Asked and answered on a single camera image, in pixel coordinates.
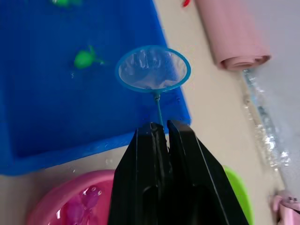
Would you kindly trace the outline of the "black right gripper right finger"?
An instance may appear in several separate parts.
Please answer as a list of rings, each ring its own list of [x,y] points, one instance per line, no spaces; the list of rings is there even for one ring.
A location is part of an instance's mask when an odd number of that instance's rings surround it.
[[[247,225],[222,165],[195,132],[167,122],[173,180],[167,192],[163,225]]]

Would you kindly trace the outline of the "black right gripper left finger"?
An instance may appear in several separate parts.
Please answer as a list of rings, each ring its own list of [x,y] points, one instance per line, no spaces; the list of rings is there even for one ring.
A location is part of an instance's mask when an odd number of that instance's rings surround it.
[[[137,128],[113,179],[110,225],[169,224],[169,155],[164,128]]]

